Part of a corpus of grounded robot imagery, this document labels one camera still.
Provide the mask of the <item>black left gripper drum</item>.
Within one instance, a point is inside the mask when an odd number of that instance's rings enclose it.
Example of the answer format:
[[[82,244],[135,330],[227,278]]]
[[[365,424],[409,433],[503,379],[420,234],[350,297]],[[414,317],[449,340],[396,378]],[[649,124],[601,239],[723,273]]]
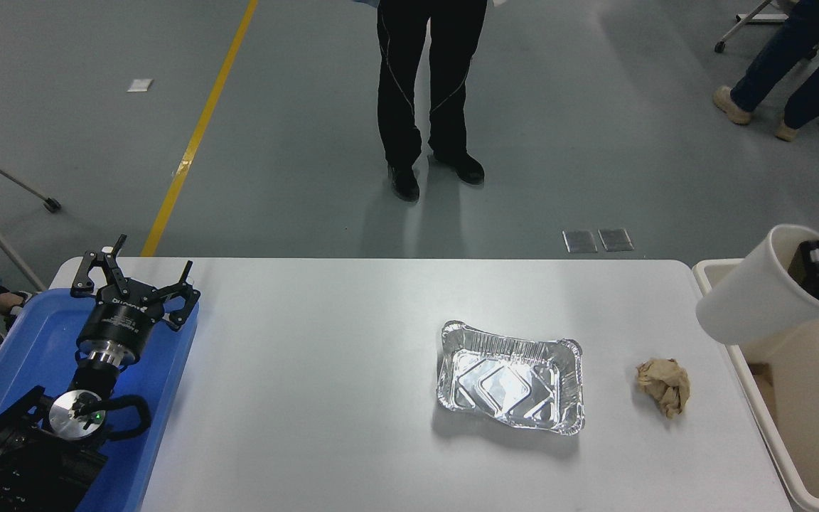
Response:
[[[95,295],[95,307],[77,338],[78,349],[82,353],[91,353],[111,341],[128,353],[143,353],[164,311],[162,305],[143,304],[146,296],[155,293],[153,289],[147,289],[143,294],[130,294],[130,298],[123,299],[116,292],[101,289]]]

